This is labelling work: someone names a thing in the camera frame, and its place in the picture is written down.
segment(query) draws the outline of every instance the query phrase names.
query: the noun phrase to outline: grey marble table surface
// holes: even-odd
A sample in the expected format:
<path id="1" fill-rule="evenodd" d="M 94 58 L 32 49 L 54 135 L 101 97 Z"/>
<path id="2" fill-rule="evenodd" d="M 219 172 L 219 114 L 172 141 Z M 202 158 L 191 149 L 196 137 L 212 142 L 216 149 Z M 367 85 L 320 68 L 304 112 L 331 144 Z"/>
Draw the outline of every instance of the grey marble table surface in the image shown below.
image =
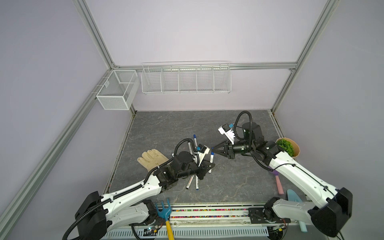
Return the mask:
<path id="1" fill-rule="evenodd" d="M 217 130 L 225 123 L 234 123 L 241 111 L 159 111 L 137 112 L 124 151 L 115 171 L 110 192 L 134 184 L 148 173 L 137 158 L 148 149 L 157 149 L 171 158 L 175 146 L 184 138 L 193 138 L 196 134 L 198 143 L 213 147 L 226 137 Z M 267 110 L 250 111 L 253 122 L 260 125 L 265 140 L 278 139 L 276 129 Z M 243 115 L 239 121 L 248 122 Z M 180 151 L 189 151 L 183 143 Z M 227 159 L 215 154 L 216 166 L 199 181 L 199 190 L 195 189 L 195 180 L 186 189 L 187 179 L 179 179 L 177 185 L 157 196 L 150 197 L 153 202 L 170 199 L 171 203 L 201 202 L 266 202 L 278 194 L 275 176 L 262 169 L 251 157 L 236 155 L 236 159 Z M 303 192 L 284 176 L 280 175 L 281 184 L 286 192 L 293 189 L 302 200 Z"/>

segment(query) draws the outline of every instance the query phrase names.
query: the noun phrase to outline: plant pot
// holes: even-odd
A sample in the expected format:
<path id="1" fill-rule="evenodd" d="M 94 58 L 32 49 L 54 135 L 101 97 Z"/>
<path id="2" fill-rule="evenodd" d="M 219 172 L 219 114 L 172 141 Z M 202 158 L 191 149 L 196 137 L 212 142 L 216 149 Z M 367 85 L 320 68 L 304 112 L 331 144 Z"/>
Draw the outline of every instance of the plant pot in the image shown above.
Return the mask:
<path id="1" fill-rule="evenodd" d="M 293 159 L 295 159 L 297 156 L 299 156 L 300 148 L 299 148 L 299 145 L 297 145 L 297 143 L 295 143 L 294 140 L 286 138 L 286 137 L 281 137 L 281 138 L 277 139 L 276 142 L 279 141 L 280 139 L 285 139 L 292 144 L 293 151 L 294 151 L 294 155 L 292 157 Z"/>

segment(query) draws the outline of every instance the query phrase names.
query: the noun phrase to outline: white wire basket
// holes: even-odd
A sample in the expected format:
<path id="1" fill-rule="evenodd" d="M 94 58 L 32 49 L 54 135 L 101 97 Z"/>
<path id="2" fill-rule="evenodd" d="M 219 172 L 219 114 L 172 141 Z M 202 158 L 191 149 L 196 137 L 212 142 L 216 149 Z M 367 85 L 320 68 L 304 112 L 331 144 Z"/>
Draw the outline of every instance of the white wire basket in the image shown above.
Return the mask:
<path id="1" fill-rule="evenodd" d="M 112 70 L 96 97 L 105 110 L 129 110 L 139 85 L 136 70 Z"/>
<path id="2" fill-rule="evenodd" d="M 226 64 L 161 65 L 144 67 L 144 94 L 229 93 L 231 71 Z"/>

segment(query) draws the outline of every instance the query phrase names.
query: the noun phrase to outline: metal beam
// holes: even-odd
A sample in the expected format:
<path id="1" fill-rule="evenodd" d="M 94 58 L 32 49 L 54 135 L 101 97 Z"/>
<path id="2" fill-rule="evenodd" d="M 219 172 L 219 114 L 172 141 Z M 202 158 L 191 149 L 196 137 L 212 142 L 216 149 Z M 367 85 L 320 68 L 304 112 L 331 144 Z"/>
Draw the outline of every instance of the metal beam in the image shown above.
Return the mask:
<path id="1" fill-rule="evenodd" d="M 297 59 L 297 66 L 294 70 L 291 70 L 290 75 L 288 76 L 287 81 L 285 82 L 282 90 L 280 91 L 275 103 L 272 107 L 272 112 L 274 113 L 278 107 L 280 106 L 282 100 L 284 99 L 285 95 L 287 94 L 289 88 L 292 86 L 292 83 L 295 81 L 295 78 L 303 65 L 305 64 L 306 59 L 308 58 L 309 54 L 311 53 L 312 49 L 316 45 L 317 40 L 319 39 L 319 36 L 325 29 L 330 17 L 335 12 L 337 6 L 339 5 L 340 0 L 328 0 L 325 7 L 323 8 L 323 11 L 320 14 L 319 19 L 316 22 L 316 25 L 314 29 L 312 30 L 312 33 L 305 44 L 303 50 L 301 51 L 301 54 L 299 58 Z"/>
<path id="2" fill-rule="evenodd" d="M 65 148 L 87 117 L 96 102 L 96 94 L 100 90 L 102 84 L 109 76 L 111 71 L 107 71 L 101 78 L 100 82 L 89 94 L 85 102 L 81 105 L 76 114 L 72 117 L 65 129 L 53 143 L 47 154 L 36 167 L 32 175 L 28 178 L 24 186 L 14 197 L 10 205 L 0 217 L 0 240 L 4 240 L 11 233 L 11 230 L 36 195 L 37 191 L 51 172 L 52 168 L 64 152 Z"/>
<path id="3" fill-rule="evenodd" d="M 218 66 L 219 64 L 202 64 L 203 66 Z M 157 68 L 169 68 L 168 65 L 156 65 Z M 173 65 L 175 68 L 183 67 L 198 67 L 200 65 Z M 275 63 L 231 63 L 229 68 L 231 70 L 252 70 L 252 69 L 295 69 L 297 66 L 296 62 L 275 62 Z M 114 69 L 119 70 L 136 70 L 136 72 L 142 72 L 143 66 L 116 66 Z"/>
<path id="4" fill-rule="evenodd" d="M 94 41 L 97 49 L 100 52 L 101 57 L 103 58 L 108 69 L 113 69 L 115 64 L 112 61 L 111 55 L 108 52 L 107 46 L 105 45 L 100 32 L 96 26 L 95 21 L 89 11 L 88 5 L 84 0 L 72 0 L 78 13 L 80 14 L 81 19 L 83 20 L 85 27 L 87 28 L 92 40 Z"/>

